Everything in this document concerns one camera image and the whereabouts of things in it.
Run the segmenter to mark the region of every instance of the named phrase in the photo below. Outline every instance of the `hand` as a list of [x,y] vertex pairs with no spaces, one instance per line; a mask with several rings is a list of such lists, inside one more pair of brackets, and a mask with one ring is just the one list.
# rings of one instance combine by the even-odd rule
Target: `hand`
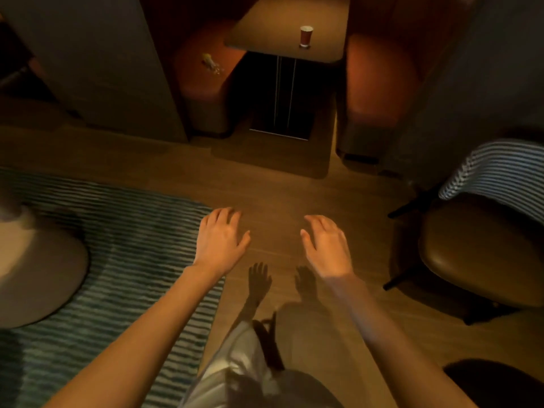
[[231,210],[232,208],[216,209],[202,219],[196,240],[194,266],[213,272],[217,279],[227,274],[238,263],[251,242],[247,231],[238,243],[237,232],[241,212],[235,212],[228,222]]
[[344,232],[329,218],[321,215],[306,215],[304,219],[312,225],[313,239],[304,229],[300,231],[306,258],[317,274],[328,281],[346,275],[353,275],[348,241]]

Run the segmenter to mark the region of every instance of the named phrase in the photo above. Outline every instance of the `upholstered seat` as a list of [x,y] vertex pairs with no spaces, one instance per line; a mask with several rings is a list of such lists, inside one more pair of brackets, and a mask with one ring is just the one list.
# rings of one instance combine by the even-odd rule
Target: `upholstered seat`
[[517,308],[544,306],[544,228],[483,196],[463,194],[425,214],[419,253],[439,277]]
[[[174,69],[187,112],[194,129],[221,134],[229,130],[227,98],[232,73],[245,51],[226,47],[224,40],[234,21],[210,22],[195,33],[177,51]],[[222,68],[214,74],[202,62],[202,54],[211,54]]]
[[348,118],[375,127],[395,127],[420,85],[403,47],[362,34],[349,38],[346,74]]

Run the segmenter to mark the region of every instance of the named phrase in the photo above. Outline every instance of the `carpet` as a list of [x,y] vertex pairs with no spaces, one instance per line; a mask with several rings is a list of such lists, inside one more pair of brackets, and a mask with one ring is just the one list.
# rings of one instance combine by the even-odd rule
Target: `carpet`
[[[27,205],[84,239],[83,286],[48,318],[0,330],[0,406],[40,407],[155,303],[190,265],[200,219],[188,199],[0,169]],[[202,300],[144,407],[176,407],[196,377],[222,292]]]

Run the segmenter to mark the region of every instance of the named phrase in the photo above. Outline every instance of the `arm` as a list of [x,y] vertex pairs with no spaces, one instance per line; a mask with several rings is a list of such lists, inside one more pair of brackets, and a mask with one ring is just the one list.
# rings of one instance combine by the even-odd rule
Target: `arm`
[[237,243],[240,212],[216,209],[200,223],[194,264],[172,288],[105,349],[45,408],[140,407],[175,341],[210,288],[245,253],[246,232]]
[[351,313],[400,408],[477,408],[371,296],[353,272],[344,232],[324,216],[306,216],[300,232],[306,257]]

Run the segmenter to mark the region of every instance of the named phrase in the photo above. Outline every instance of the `wall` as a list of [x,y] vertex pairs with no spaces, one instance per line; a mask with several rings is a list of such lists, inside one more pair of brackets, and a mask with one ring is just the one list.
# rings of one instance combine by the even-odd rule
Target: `wall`
[[381,168],[424,188],[505,129],[544,127],[544,0],[480,0]]
[[187,141],[139,0],[0,0],[0,10],[87,123]]

